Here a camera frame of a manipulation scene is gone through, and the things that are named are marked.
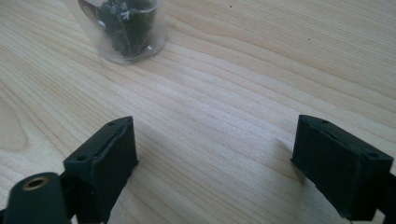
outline wooden table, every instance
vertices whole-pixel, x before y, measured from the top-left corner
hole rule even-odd
[[[140,163],[110,223],[349,223],[290,163],[297,118],[396,157],[396,2],[164,9],[164,49],[120,66],[62,1],[0,0],[0,207],[18,181],[61,173],[101,126],[132,115]]]

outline clear plastic container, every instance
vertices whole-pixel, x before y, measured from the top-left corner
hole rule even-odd
[[[163,0],[64,0],[99,54],[135,63],[160,51],[166,30]]]

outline mounting hole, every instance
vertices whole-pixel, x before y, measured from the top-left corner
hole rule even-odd
[[[374,153],[374,152],[369,152],[369,153],[367,153],[367,155],[368,155],[369,157],[373,157],[373,158],[378,158],[378,157],[379,157],[379,155],[376,154],[376,153]]]
[[[87,159],[88,159],[87,156],[79,156],[79,157],[77,157],[77,161],[85,161]]]
[[[46,185],[49,182],[49,179],[46,178],[45,176],[40,176],[40,177],[36,177],[33,178],[29,181],[27,181],[24,185],[23,185],[23,190],[34,190],[34,189],[39,189],[41,187],[43,187],[44,185]]]

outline black plastic bracket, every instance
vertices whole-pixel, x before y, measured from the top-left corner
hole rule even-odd
[[[116,119],[64,160],[65,171],[32,175],[13,187],[0,224],[107,223],[138,164],[132,117]]]
[[[395,220],[393,158],[327,120],[301,115],[291,161],[348,220]]]

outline wood grain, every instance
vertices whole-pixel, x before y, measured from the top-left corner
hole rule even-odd
[[[59,174],[102,125],[132,115],[141,162],[110,223],[349,223],[290,163],[297,118],[396,157],[396,2],[164,9],[164,49],[120,66],[62,1],[0,0],[0,207],[18,181]]]

